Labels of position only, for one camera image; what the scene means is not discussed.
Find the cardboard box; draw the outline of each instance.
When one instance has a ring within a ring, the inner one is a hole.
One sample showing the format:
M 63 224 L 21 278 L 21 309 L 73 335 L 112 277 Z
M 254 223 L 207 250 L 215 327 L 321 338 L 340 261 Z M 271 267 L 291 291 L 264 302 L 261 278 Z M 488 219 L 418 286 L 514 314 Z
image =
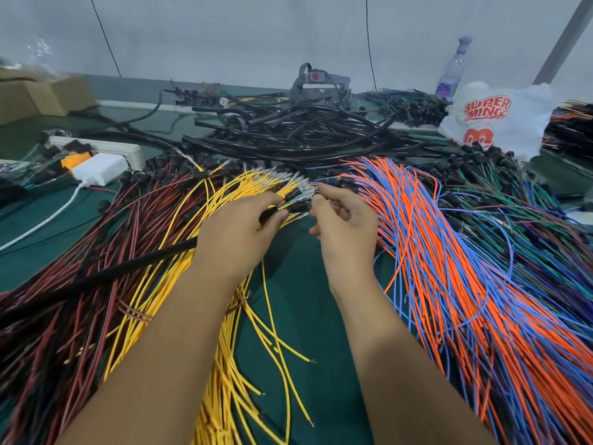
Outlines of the cardboard box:
M 27 70 L 0 69 L 0 125 L 36 115 L 65 117 L 97 105 L 85 78 L 51 80 Z

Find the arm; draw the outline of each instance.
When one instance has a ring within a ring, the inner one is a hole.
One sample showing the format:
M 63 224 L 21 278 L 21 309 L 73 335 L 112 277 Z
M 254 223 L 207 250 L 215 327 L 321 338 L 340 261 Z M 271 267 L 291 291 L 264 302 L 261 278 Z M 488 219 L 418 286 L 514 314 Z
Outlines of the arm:
M 288 212 L 277 212 L 258 231 L 259 215 L 281 200 L 273 193 L 245 197 L 204 221 L 190 268 L 58 445 L 191 442 L 231 296 Z
M 313 199 L 317 224 L 310 233 L 322 243 L 375 443 L 496 444 L 378 286 L 374 212 L 347 189 L 320 184 L 320 193 Z

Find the person's right arm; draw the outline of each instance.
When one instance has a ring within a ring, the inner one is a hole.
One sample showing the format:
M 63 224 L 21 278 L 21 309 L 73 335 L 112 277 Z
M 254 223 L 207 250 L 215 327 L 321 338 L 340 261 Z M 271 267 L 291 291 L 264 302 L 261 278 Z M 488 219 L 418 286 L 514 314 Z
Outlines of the person's right arm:
M 319 190 L 310 233 L 321 241 L 375 444 L 496 444 L 377 284 L 375 213 L 348 189 L 320 184 Z

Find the person's left arm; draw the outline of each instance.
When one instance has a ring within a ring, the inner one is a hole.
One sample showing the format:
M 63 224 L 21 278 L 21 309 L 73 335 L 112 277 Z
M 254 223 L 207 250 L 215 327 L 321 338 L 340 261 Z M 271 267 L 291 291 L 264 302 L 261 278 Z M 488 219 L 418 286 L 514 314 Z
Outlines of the person's left arm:
M 194 259 L 142 337 L 57 445 L 187 445 L 235 288 L 262 260 L 288 213 L 259 230 L 281 197 L 233 201 L 204 220 Z

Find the bottle cap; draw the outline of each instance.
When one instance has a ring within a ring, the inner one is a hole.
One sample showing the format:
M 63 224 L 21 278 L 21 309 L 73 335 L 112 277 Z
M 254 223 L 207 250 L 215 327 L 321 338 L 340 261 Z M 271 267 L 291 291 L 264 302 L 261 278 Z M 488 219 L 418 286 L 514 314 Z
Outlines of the bottle cap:
M 471 36 L 459 37 L 457 40 L 459 41 L 459 46 L 457 47 L 458 53 L 465 53 L 467 51 L 467 47 L 471 44 L 471 41 L 473 41 Z

